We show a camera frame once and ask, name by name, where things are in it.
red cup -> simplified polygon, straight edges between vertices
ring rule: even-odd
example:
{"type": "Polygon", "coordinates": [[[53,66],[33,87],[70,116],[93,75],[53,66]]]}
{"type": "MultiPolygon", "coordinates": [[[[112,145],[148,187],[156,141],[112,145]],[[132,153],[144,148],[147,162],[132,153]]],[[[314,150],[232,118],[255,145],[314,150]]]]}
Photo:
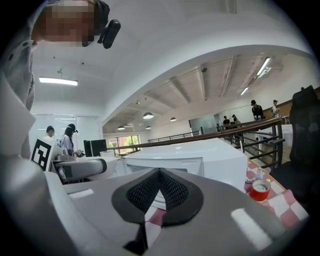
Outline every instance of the red cup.
{"type": "Polygon", "coordinates": [[[252,184],[250,197],[256,200],[257,202],[261,202],[267,199],[270,188],[271,188],[271,185],[268,181],[263,179],[256,180],[252,184]]]}

window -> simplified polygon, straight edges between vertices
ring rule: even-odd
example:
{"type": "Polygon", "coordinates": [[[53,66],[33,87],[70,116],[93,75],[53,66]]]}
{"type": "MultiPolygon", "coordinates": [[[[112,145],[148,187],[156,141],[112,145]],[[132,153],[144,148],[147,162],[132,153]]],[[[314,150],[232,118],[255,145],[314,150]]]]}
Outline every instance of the window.
{"type": "MultiPolygon", "coordinates": [[[[108,148],[132,146],[132,145],[138,145],[138,144],[140,144],[138,135],[123,136],[123,137],[111,137],[111,138],[109,138],[109,147],[108,148]]],[[[134,151],[133,148],[120,149],[120,150],[115,150],[115,154],[122,155],[122,154],[126,154],[126,153],[129,153],[132,151],[134,151]]]]}

person in black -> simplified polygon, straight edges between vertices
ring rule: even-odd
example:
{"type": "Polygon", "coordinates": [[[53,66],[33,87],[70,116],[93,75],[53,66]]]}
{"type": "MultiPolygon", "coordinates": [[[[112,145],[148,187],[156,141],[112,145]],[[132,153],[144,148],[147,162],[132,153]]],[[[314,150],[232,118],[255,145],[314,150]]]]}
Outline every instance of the person in black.
{"type": "Polygon", "coordinates": [[[264,111],[262,110],[262,107],[258,105],[254,99],[251,100],[251,106],[254,120],[264,119],[264,111]]]}
{"type": "Polygon", "coordinates": [[[226,116],[224,116],[223,125],[225,126],[225,129],[228,130],[229,127],[227,127],[230,124],[230,120],[227,119],[226,116]]]}

pink checkered cloth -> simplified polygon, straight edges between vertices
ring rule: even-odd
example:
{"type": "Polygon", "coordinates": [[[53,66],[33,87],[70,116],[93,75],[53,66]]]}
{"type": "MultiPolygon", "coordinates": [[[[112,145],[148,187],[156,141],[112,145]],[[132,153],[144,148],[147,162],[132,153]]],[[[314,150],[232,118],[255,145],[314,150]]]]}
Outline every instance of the pink checkered cloth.
{"type": "MultiPolygon", "coordinates": [[[[246,174],[247,179],[256,177],[257,169],[253,163],[249,162],[246,174]]],[[[271,190],[267,199],[261,202],[261,204],[268,211],[275,214],[286,228],[291,229],[308,216],[305,209],[294,198],[291,190],[283,189],[270,175],[264,174],[263,178],[271,180],[271,190]]],[[[249,194],[251,187],[251,184],[244,184],[243,192],[249,194]]],[[[151,206],[145,214],[145,231],[149,247],[161,232],[162,216],[165,213],[165,210],[151,206]]]]}

ceiling light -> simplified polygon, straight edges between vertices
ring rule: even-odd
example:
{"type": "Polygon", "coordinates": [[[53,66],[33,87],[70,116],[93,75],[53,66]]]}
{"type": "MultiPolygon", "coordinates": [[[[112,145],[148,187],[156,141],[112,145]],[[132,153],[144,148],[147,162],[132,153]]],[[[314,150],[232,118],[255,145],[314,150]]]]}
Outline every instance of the ceiling light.
{"type": "Polygon", "coordinates": [[[68,80],[68,79],[60,79],[60,78],[50,78],[50,77],[39,77],[39,81],[41,83],[47,84],[60,84],[60,85],[68,85],[68,86],[77,86],[77,80],[68,80]]]}
{"type": "Polygon", "coordinates": [[[151,119],[153,117],[154,117],[154,115],[150,112],[147,112],[143,115],[143,119],[151,119]]]}
{"type": "Polygon", "coordinates": [[[241,92],[240,95],[243,95],[248,89],[249,89],[249,87],[244,88],[243,92],[241,92]]]}
{"type": "Polygon", "coordinates": [[[268,64],[269,61],[270,61],[270,58],[266,58],[266,60],[263,63],[262,67],[260,68],[259,72],[256,73],[257,76],[259,76],[261,74],[261,72],[265,69],[265,67],[266,67],[266,65],[268,64]]]}

